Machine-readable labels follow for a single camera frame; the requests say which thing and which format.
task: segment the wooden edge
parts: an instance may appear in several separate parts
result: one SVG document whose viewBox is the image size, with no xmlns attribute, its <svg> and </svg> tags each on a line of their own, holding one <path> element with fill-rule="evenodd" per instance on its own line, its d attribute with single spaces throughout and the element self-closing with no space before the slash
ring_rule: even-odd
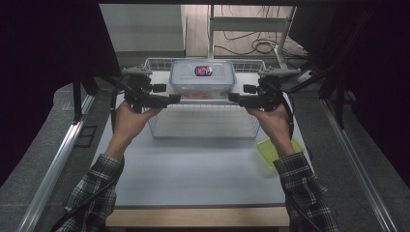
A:
<svg viewBox="0 0 410 232">
<path fill-rule="evenodd" d="M 118 227 L 289 226 L 285 207 L 226 209 L 117 209 L 106 219 Z"/>
</svg>

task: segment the gray floor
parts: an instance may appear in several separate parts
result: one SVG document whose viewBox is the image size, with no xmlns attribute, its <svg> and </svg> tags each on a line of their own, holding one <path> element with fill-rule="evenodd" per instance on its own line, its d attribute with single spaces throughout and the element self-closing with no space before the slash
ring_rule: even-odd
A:
<svg viewBox="0 0 410 232">
<path fill-rule="evenodd" d="M 275 66 L 275 59 L 264 57 Z M 120 64 L 139 65 L 145 57 L 120 56 Z M 95 130 L 90 146 L 74 147 L 64 171 L 49 198 L 36 231 L 48 231 L 57 218 L 62 216 L 65 199 L 73 186 L 90 166 L 99 144 L 109 110 L 109 94 L 112 88 L 98 78 L 101 87 L 85 122 L 87 130 Z M 284 89 L 297 84 L 290 79 Z M 335 212 L 342 231 L 383 231 L 369 204 L 352 166 L 342 152 L 336 134 L 331 127 L 325 110 L 317 97 L 320 82 L 294 94 L 295 113 L 304 141 L 313 153 L 312 164 L 319 177 L 329 186 L 327 200 Z M 27 210 L 45 172 L 57 153 L 73 119 L 69 107 L 73 103 L 71 86 L 58 90 L 54 107 L 20 164 L 3 187 L 0 188 L 0 231 L 15 231 Z M 397 231 L 410 232 L 410 190 L 402 182 L 383 153 L 374 144 L 357 121 L 350 105 L 344 108 L 345 132 L 356 149 L 366 171 L 387 205 Z M 88 144 L 88 137 L 77 140 L 77 145 Z M 112 231 L 124 231 L 111 228 Z"/>
</svg>

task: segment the metal rail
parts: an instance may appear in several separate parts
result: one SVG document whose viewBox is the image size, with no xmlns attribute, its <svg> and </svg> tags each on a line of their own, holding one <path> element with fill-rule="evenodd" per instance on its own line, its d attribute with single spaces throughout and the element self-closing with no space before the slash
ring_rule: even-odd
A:
<svg viewBox="0 0 410 232">
<path fill-rule="evenodd" d="M 376 215 L 379 223 L 386 232 L 396 232 L 397 229 L 395 224 L 392 220 L 392 216 L 389 213 L 382 197 L 380 196 L 379 192 L 377 191 L 376 187 L 374 186 L 373 182 L 367 175 L 367 172 L 362 165 L 358 154 L 356 153 L 353 145 L 351 144 L 349 137 L 347 136 L 346 132 L 342 130 L 333 115 L 335 115 L 332 107 L 328 100 L 321 100 L 322 106 L 324 107 L 326 114 L 331 122 L 333 129 L 337 135 L 337 139 L 340 142 L 340 145 L 343 149 L 344 154 L 347 156 L 347 159 L 350 162 L 350 165 L 353 168 L 353 171 L 358 178 L 358 181 L 365 193 L 365 196 L 370 203 L 370 206 Z"/>
<path fill-rule="evenodd" d="M 71 125 L 66 137 L 64 138 L 57 154 L 54 157 L 48 171 L 45 173 L 42 183 L 37 189 L 36 194 L 33 197 L 20 225 L 16 231 L 33 231 L 42 215 L 43 209 L 52 191 L 54 190 L 55 184 L 60 177 L 60 174 L 66 164 L 67 158 L 73 148 L 75 140 L 77 139 L 79 132 L 81 131 L 87 112 L 94 101 L 94 97 L 87 96 L 82 104 L 83 116 L 80 118 L 76 125 Z"/>
</svg>

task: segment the wrist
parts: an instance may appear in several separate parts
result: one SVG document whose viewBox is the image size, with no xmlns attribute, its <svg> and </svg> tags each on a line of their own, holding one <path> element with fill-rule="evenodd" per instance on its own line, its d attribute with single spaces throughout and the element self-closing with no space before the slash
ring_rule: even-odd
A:
<svg viewBox="0 0 410 232">
<path fill-rule="evenodd" d="M 122 160 L 130 141 L 113 136 L 105 150 L 105 155 L 116 160 Z"/>
<path fill-rule="evenodd" d="M 295 154 L 295 150 L 293 149 L 290 139 L 282 142 L 273 141 L 273 139 L 271 139 L 271 142 L 275 145 L 279 158 L 288 157 Z"/>
</svg>

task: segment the plaid sleeve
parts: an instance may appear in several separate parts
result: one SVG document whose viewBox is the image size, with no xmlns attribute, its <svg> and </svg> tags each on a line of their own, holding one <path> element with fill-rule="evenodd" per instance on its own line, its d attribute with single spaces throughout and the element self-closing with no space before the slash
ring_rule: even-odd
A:
<svg viewBox="0 0 410 232">
<path fill-rule="evenodd" d="M 285 192 L 285 204 L 290 217 L 289 230 L 291 232 L 312 231 L 312 226 L 297 211 L 296 207 L 298 207 L 314 225 L 320 228 L 320 231 L 339 231 L 324 198 L 328 188 L 311 171 L 304 154 L 298 153 L 278 159 L 274 161 L 274 165 Z"/>
<path fill-rule="evenodd" d="M 121 162 L 117 159 L 100 155 L 91 169 L 72 191 L 66 202 L 66 211 L 75 208 L 88 197 L 105 187 L 122 171 Z M 115 186 L 112 185 L 104 193 L 68 219 L 58 231 L 103 231 L 105 219 L 112 214 L 115 206 Z"/>
</svg>

